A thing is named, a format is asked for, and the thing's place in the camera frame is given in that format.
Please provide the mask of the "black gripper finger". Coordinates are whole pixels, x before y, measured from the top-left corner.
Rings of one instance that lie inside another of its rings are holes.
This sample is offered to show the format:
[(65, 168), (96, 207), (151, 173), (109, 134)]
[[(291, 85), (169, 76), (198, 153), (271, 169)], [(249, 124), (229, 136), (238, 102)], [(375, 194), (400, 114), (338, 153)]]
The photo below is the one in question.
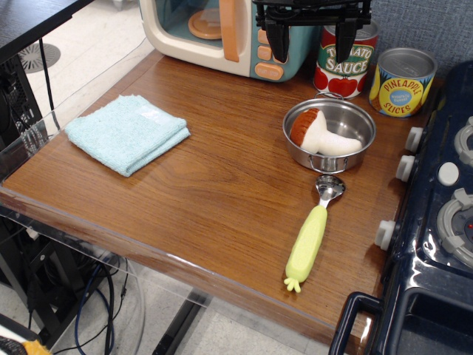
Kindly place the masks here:
[(265, 30), (273, 56), (277, 61), (285, 63), (288, 57), (289, 28), (275, 20), (265, 21)]
[(336, 25), (336, 60), (344, 62), (350, 57), (357, 32), (356, 20), (347, 20)]

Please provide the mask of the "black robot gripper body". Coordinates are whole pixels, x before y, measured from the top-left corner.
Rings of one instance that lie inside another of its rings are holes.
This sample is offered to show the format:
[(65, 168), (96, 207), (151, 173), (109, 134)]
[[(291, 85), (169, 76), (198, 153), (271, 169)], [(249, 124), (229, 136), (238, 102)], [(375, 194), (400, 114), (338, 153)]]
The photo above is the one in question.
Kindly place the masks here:
[(253, 1), (256, 23), (260, 27), (276, 24), (290, 26), (324, 26), (354, 22), (361, 26), (372, 18), (371, 1)]

